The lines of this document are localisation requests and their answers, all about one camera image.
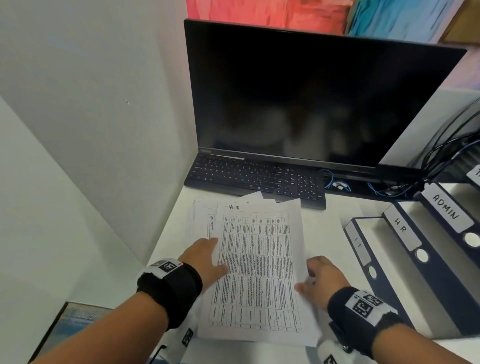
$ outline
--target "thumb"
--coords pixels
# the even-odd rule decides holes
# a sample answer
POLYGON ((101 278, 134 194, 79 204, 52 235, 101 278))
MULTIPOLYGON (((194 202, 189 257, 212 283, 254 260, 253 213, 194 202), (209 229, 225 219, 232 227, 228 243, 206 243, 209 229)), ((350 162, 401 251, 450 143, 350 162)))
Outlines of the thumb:
POLYGON ((214 273, 216 280, 218 280, 228 273, 228 266, 226 264, 216 266, 214 267, 214 273))
POLYGON ((310 302, 313 301, 312 289, 313 289, 313 286, 311 284, 308 284, 308 283, 297 283, 295 285, 295 290, 298 293, 300 293, 300 295, 302 295, 307 300, 309 300, 310 302))

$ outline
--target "computer monitor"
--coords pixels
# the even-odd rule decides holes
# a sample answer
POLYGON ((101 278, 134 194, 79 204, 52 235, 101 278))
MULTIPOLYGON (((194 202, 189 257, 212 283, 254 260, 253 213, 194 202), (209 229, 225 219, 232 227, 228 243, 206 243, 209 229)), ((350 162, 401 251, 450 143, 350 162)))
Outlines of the computer monitor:
POLYGON ((185 20, 199 150, 373 169, 464 49, 185 20))

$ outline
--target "black keyboard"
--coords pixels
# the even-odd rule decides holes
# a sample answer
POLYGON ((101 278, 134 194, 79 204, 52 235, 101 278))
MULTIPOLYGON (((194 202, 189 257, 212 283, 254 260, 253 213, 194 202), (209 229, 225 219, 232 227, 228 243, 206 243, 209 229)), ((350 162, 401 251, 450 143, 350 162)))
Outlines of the black keyboard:
POLYGON ((239 196, 262 191, 278 202, 300 198, 303 207, 326 209, 324 175, 311 167, 199 153, 184 185, 239 196))

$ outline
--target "black wristband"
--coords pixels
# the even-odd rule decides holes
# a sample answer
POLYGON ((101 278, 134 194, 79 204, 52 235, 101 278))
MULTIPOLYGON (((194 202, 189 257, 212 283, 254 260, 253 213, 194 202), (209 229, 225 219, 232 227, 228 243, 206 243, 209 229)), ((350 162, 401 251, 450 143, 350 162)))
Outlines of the black wristband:
POLYGON ((340 344, 372 359, 376 336, 397 323, 403 323, 392 307, 374 295, 353 287, 337 291, 328 302, 327 311, 333 320, 330 327, 340 344))
POLYGON ((137 280, 137 292, 147 293, 165 308, 168 315, 167 330, 178 328, 202 292, 202 278, 195 268, 186 263, 162 275, 159 278, 153 272, 144 272, 137 280))

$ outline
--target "colorful wall mural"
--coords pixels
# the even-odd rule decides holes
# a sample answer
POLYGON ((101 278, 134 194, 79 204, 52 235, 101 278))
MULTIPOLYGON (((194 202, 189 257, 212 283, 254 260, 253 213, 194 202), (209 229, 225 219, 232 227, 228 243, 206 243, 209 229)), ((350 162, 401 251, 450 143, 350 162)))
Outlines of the colorful wall mural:
MULTIPOLYGON (((187 0, 192 19, 436 43, 464 0, 187 0)), ((444 87, 480 91, 480 48, 444 87)))

